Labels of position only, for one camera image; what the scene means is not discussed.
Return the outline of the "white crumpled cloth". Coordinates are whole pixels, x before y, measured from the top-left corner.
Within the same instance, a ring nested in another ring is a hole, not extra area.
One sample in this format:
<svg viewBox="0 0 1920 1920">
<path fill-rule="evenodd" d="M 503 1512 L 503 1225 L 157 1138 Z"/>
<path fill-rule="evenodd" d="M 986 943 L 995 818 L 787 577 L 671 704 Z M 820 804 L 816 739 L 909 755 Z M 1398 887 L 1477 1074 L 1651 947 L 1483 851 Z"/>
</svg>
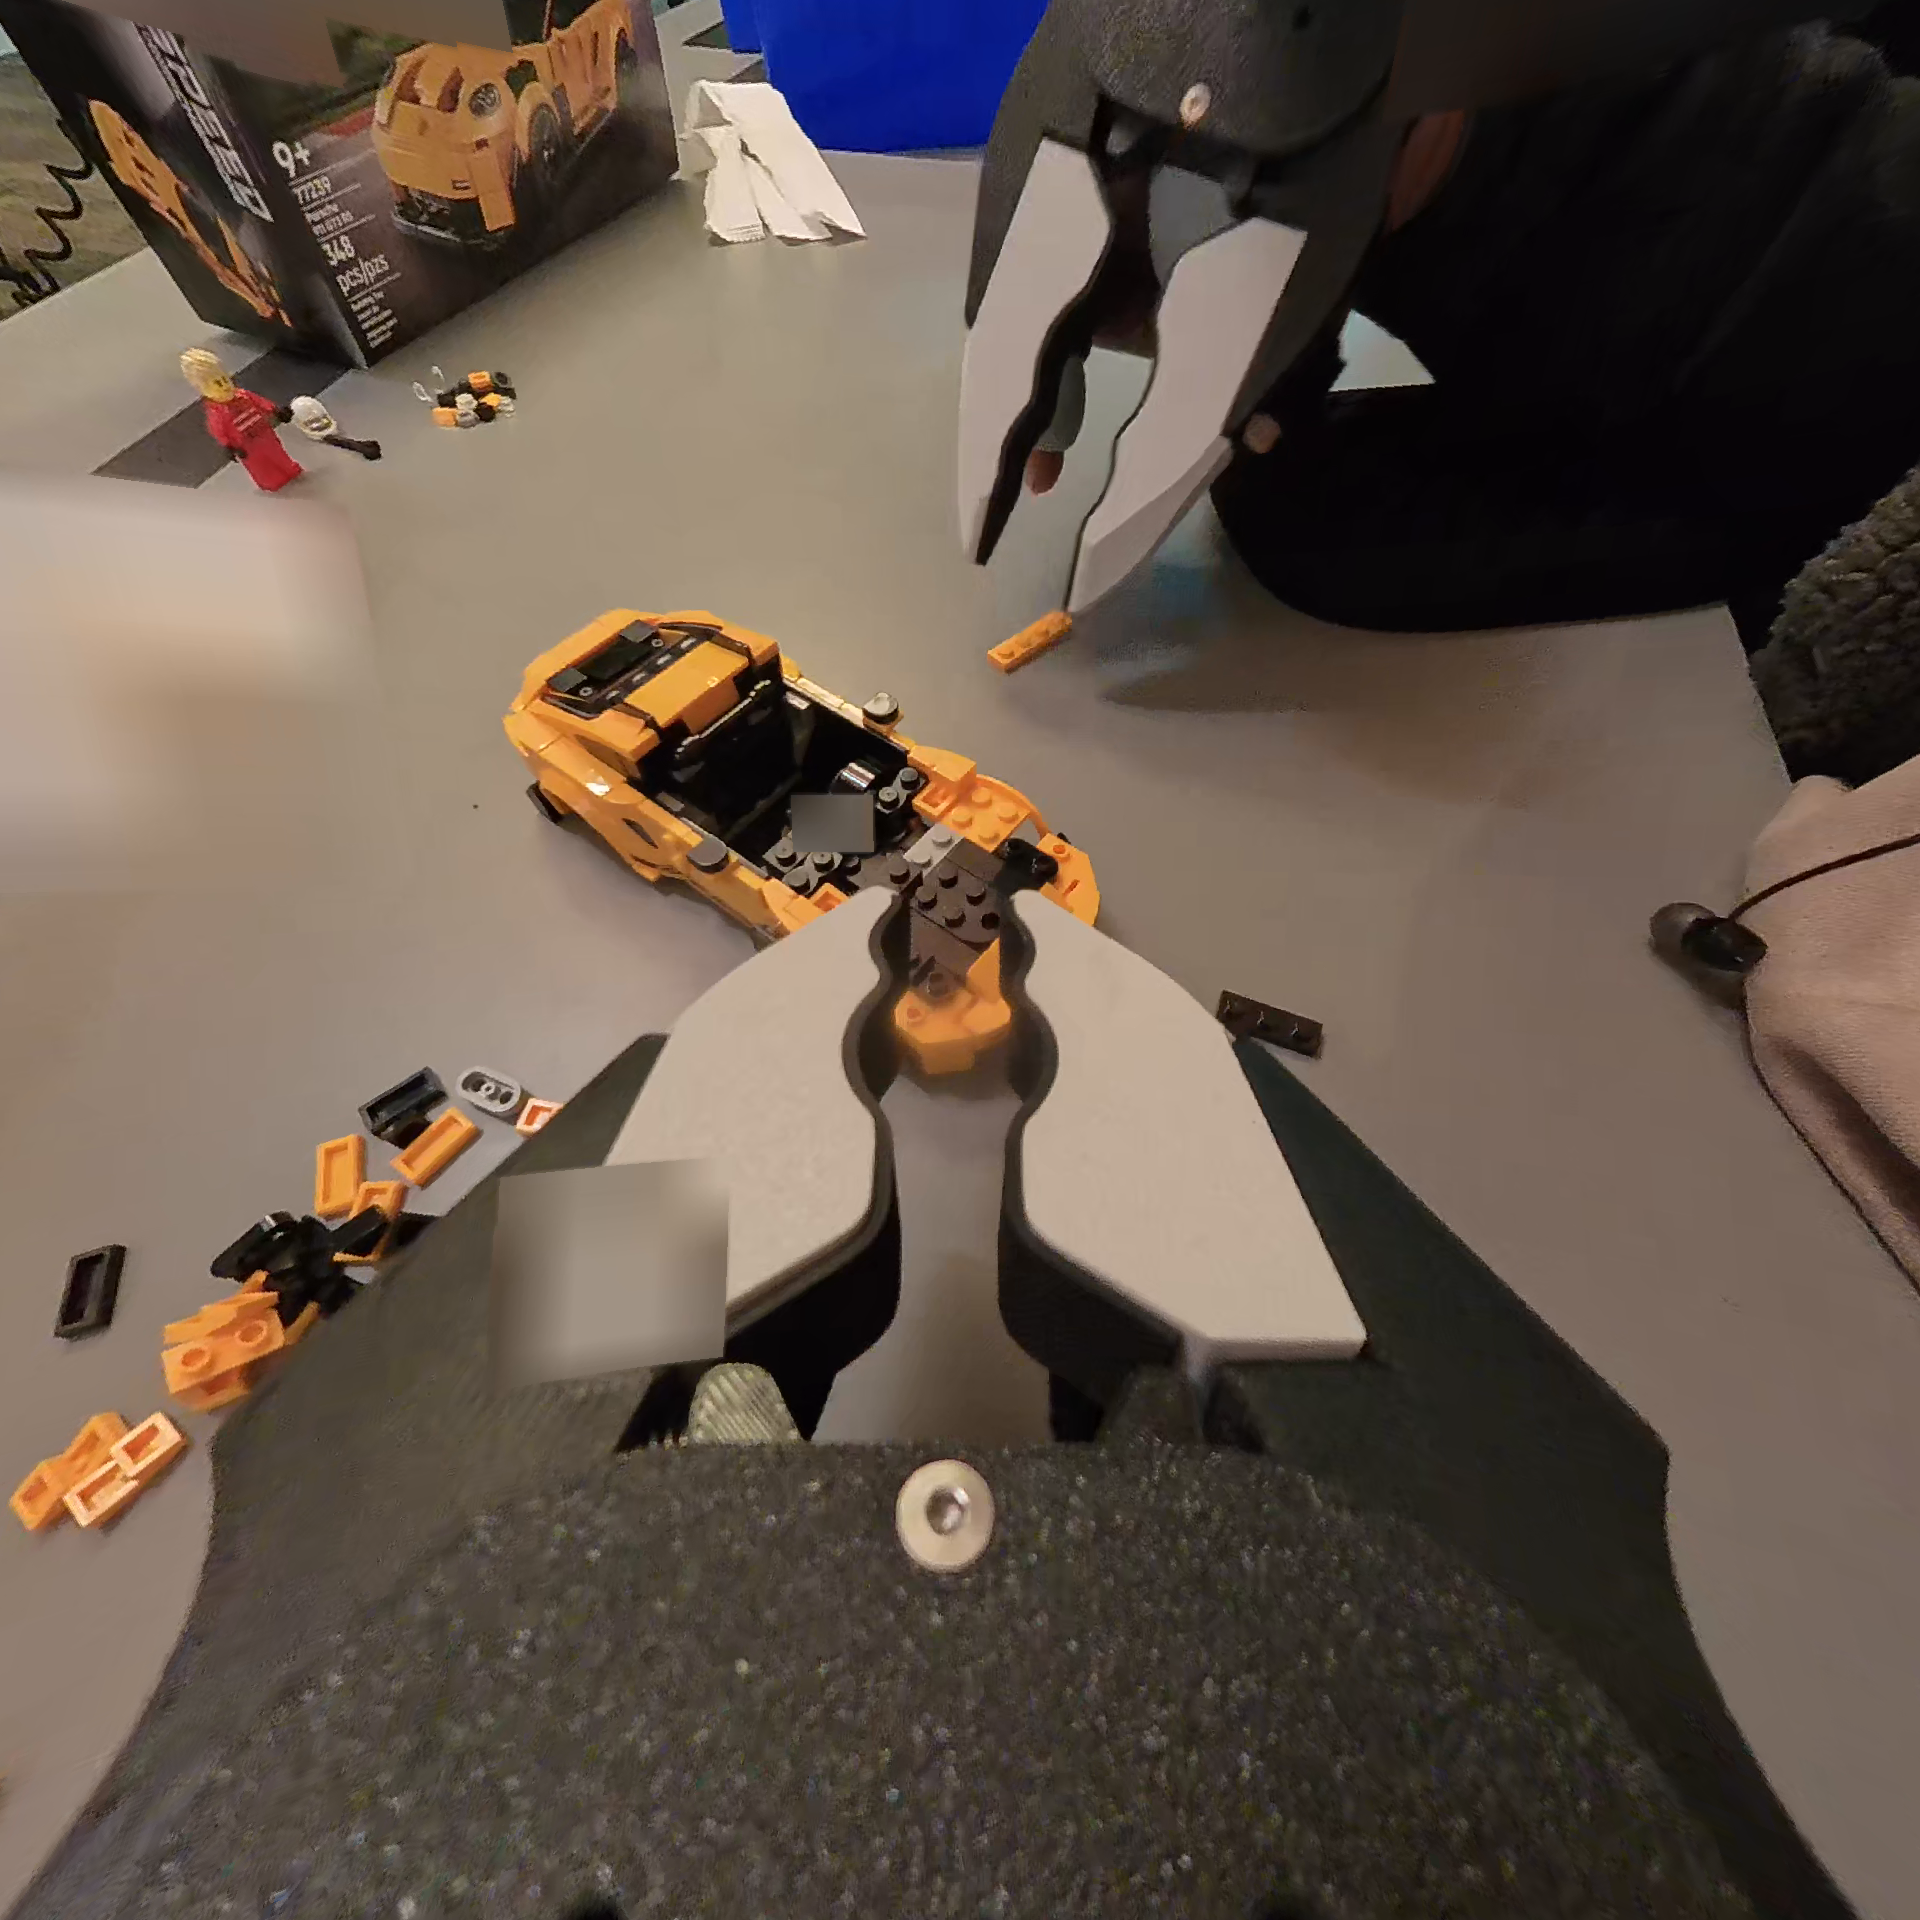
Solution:
<svg viewBox="0 0 1920 1920">
<path fill-rule="evenodd" d="M 862 217 L 775 85 L 691 79 L 680 174 L 706 189 L 710 243 L 855 243 Z"/>
</svg>

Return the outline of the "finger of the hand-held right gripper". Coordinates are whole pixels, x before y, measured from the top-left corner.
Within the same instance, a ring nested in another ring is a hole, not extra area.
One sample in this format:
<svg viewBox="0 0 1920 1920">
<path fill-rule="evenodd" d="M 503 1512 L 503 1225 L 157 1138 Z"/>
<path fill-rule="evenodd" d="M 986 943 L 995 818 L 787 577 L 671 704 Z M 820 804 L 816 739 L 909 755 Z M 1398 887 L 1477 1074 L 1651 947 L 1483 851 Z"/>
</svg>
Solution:
<svg viewBox="0 0 1920 1920">
<path fill-rule="evenodd" d="M 1229 227 L 1184 251 L 1161 296 L 1145 406 L 1111 445 L 1111 480 L 1082 525 L 1071 613 L 1104 601 L 1178 530 L 1233 458 L 1237 388 L 1301 267 L 1305 228 Z"/>
<path fill-rule="evenodd" d="M 1082 148 L 1037 139 L 959 361 L 959 538 L 990 565 L 1022 476 L 1063 403 L 1091 287 L 1111 255 L 1111 206 Z"/>
</svg>

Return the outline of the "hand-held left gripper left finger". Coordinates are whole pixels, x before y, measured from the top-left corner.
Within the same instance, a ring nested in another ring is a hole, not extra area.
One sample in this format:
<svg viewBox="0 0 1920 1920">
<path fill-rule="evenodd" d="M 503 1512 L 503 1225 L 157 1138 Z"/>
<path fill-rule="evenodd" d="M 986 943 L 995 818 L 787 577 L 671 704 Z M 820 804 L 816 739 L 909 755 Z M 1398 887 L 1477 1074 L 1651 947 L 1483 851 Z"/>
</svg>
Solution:
<svg viewBox="0 0 1920 1920">
<path fill-rule="evenodd" d="M 718 980 L 665 1041 L 607 1166 L 696 1161 L 730 1212 L 721 1358 L 762 1365 L 796 1431 L 901 1309 L 905 900 L 862 887 Z"/>
</svg>

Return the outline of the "blue plastic bin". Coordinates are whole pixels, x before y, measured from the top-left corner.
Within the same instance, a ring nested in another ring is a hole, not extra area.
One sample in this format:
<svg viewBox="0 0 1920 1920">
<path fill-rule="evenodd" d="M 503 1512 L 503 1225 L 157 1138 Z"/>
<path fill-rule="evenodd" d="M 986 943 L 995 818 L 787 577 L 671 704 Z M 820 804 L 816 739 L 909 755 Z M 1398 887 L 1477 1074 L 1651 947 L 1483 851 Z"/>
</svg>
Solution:
<svg viewBox="0 0 1920 1920">
<path fill-rule="evenodd" d="M 765 59 L 799 134 L 826 153 L 970 153 L 1037 0 L 730 0 L 739 52 Z"/>
</svg>

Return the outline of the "orange lego car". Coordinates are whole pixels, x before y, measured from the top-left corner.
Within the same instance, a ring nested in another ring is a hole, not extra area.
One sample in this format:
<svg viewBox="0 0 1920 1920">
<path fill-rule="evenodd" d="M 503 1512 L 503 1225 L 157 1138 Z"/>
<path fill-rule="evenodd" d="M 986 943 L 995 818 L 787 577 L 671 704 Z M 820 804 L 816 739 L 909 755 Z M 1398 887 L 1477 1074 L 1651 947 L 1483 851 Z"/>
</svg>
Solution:
<svg viewBox="0 0 1920 1920">
<path fill-rule="evenodd" d="M 1102 922 L 1091 857 L 1034 796 L 909 739 L 901 698 L 853 704 L 775 639 L 718 613 L 591 617 L 531 660 L 503 736 L 549 818 L 575 818 L 633 873 L 696 892 L 762 947 L 862 887 L 905 900 L 953 842 L 1001 857 L 1001 900 L 1025 882 Z M 901 966 L 893 1030 L 918 1074 L 959 1074 L 1008 1044 L 1001 943 L 946 1002 L 923 1002 Z"/>
</svg>

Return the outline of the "lego set box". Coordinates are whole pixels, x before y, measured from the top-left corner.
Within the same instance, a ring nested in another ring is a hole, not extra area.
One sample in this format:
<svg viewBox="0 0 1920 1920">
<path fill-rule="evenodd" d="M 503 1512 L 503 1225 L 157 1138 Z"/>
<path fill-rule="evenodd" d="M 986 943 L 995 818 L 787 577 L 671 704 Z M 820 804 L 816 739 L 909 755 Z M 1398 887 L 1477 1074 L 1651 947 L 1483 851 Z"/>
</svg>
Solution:
<svg viewBox="0 0 1920 1920">
<path fill-rule="evenodd" d="M 3 43 L 202 321 L 358 368 L 680 164 L 633 0 L 24 0 Z"/>
</svg>

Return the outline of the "red lego minifigure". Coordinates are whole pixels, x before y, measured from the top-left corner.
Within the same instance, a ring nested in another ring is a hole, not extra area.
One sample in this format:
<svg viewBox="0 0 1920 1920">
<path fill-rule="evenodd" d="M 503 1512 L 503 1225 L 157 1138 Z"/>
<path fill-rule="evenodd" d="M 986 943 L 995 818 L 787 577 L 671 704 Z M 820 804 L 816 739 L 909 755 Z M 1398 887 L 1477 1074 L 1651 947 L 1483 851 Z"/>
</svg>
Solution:
<svg viewBox="0 0 1920 1920">
<path fill-rule="evenodd" d="M 253 480 L 253 491 L 287 491 L 306 480 L 298 458 L 280 445 L 294 406 L 242 388 L 208 344 L 187 344 L 175 366 L 202 403 L 208 436 Z"/>
</svg>

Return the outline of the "pile of loose lego pieces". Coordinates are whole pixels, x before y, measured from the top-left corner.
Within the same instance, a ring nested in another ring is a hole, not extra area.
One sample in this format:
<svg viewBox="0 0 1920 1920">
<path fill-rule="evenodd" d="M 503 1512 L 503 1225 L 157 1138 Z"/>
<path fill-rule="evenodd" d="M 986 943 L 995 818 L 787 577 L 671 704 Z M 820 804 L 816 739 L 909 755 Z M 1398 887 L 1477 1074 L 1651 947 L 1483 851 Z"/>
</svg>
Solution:
<svg viewBox="0 0 1920 1920">
<path fill-rule="evenodd" d="M 218 1298 L 157 1332 L 157 1371 L 175 1411 L 210 1413 L 242 1406 L 323 1323 L 341 1317 L 380 1271 L 394 1271 L 435 1212 L 410 1208 L 479 1138 L 541 1138 L 566 1099 L 541 1099 L 510 1074 L 410 1066 L 358 1104 L 358 1130 L 318 1140 L 307 1208 L 253 1212 L 210 1265 Z M 95 1411 L 78 1431 L 11 1491 L 24 1530 L 109 1525 L 175 1456 L 187 1431 L 167 1411 L 141 1423 Z"/>
</svg>

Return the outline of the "person's right hand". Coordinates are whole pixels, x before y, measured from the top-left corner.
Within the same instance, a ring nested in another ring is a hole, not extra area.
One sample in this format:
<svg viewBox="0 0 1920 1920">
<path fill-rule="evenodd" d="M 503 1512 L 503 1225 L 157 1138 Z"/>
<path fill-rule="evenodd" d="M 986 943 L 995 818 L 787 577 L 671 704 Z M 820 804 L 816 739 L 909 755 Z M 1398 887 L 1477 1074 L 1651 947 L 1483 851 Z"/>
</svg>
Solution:
<svg viewBox="0 0 1920 1920">
<path fill-rule="evenodd" d="M 1164 267 L 1157 267 L 1157 174 L 1164 164 L 1164 139 L 1145 139 L 1132 153 L 1104 153 L 1091 170 L 1091 276 L 1071 318 L 1071 351 L 1161 351 L 1161 290 Z"/>
</svg>

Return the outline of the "person's right forearm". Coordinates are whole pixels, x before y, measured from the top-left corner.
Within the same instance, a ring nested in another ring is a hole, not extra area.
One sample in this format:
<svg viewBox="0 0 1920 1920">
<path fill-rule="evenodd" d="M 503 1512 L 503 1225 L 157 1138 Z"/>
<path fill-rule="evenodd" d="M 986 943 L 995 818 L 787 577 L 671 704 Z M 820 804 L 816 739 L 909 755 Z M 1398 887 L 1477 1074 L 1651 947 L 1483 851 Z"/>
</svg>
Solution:
<svg viewBox="0 0 1920 1920">
<path fill-rule="evenodd" d="M 1774 613 L 1916 465 L 1916 8 L 1422 127 L 1350 318 L 1422 388 L 1277 388 L 1206 506 L 1290 610 L 1359 631 Z"/>
</svg>

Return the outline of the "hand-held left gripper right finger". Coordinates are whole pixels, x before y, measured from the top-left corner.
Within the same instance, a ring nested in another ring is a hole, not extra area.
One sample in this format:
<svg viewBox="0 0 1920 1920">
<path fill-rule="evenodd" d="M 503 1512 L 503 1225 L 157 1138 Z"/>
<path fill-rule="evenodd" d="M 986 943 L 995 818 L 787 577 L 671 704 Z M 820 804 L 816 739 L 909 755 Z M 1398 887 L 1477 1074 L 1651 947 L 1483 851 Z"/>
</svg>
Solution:
<svg viewBox="0 0 1920 1920">
<path fill-rule="evenodd" d="M 1058 900 L 1008 900 L 1022 1110 L 995 1309 L 1046 1365 L 1046 1431 L 1091 1438 L 1137 1371 L 1357 1358 L 1366 1323 L 1229 1029 Z"/>
</svg>

